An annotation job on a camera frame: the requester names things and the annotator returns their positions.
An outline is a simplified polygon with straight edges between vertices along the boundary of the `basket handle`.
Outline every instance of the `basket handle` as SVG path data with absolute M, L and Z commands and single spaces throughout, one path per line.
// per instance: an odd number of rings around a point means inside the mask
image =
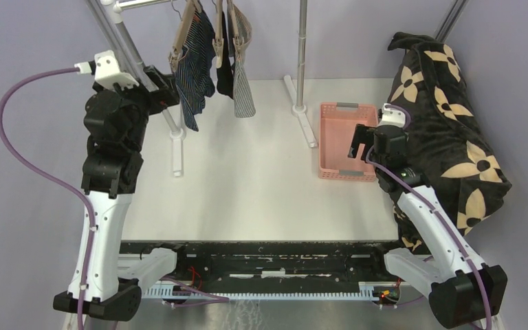
M 337 111 L 357 112 L 359 110 L 359 103 L 337 102 L 335 103 L 335 107 Z
M 365 172 L 362 170 L 339 170 L 339 175 L 348 175 L 350 177 L 362 177 Z

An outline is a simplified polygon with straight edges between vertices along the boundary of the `gray fabric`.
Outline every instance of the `gray fabric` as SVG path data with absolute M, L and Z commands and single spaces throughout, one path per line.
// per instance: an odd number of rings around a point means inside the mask
M 236 60 L 234 71 L 234 114 L 236 118 L 249 118 L 256 115 L 256 107 L 252 99 L 252 90 L 245 75 L 242 59 Z
M 252 41 L 252 26 L 244 14 L 234 5 L 236 21 L 238 23 L 239 39 L 243 41 L 241 47 L 235 47 L 234 63 L 234 114 L 236 118 L 249 118 L 256 115 L 256 107 L 252 98 L 252 90 L 244 70 L 245 50 Z

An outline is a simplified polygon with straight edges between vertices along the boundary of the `red wire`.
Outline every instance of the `red wire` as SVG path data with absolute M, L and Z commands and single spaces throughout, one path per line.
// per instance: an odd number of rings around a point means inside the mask
M 191 267 L 189 268 L 189 270 L 192 271 L 192 275 L 191 275 L 191 286 L 193 286 L 193 285 L 195 284 L 195 274 L 197 274 L 197 273 L 196 273 L 195 268 L 194 268 L 193 266 L 191 266 Z
M 201 275 L 199 275 L 198 272 L 195 271 L 195 267 L 191 266 L 189 267 L 189 269 L 191 272 L 192 272 L 192 278 L 191 278 L 191 286 L 193 286 L 195 284 L 195 275 L 197 275 L 197 277 L 199 277 L 199 286 L 197 287 L 197 289 L 201 289 L 201 286 L 203 285 L 204 281 L 201 279 Z

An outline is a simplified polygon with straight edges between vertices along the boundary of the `white pole base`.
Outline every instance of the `white pole base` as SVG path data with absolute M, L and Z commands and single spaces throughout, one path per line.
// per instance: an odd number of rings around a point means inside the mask
M 305 135 L 305 140 L 307 141 L 309 148 L 316 148 L 318 143 L 313 133 L 313 129 L 311 128 L 309 118 L 307 118 L 307 106 L 303 105 L 302 109 L 297 109 L 296 105 L 293 105 L 292 114 L 298 118 L 300 129 L 302 129 L 302 134 Z
M 289 75 L 284 76 L 284 83 L 286 85 L 286 89 L 288 90 L 288 94 L 290 94 L 290 98 L 292 99 L 292 115 L 298 118 L 300 129 L 302 129 L 302 134 L 305 136 L 305 140 L 307 141 L 309 148 L 316 148 L 318 143 L 313 133 L 311 123 L 309 122 L 309 118 L 307 118 L 307 106 L 296 106 L 296 88 L 294 88 L 294 84 L 292 83 L 292 79 Z
M 171 140 L 173 141 L 173 176 L 182 177 L 183 176 L 183 140 L 185 140 L 185 129 L 183 127 L 179 128 L 179 132 L 173 134 L 169 133 Z

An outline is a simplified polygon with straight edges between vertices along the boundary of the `white cable clip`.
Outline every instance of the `white cable clip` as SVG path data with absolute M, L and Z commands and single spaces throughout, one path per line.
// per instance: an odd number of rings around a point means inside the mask
M 76 63 L 74 64 L 74 67 L 80 69 L 78 74 L 92 74 L 92 68 L 90 67 L 90 63 L 88 62 Z

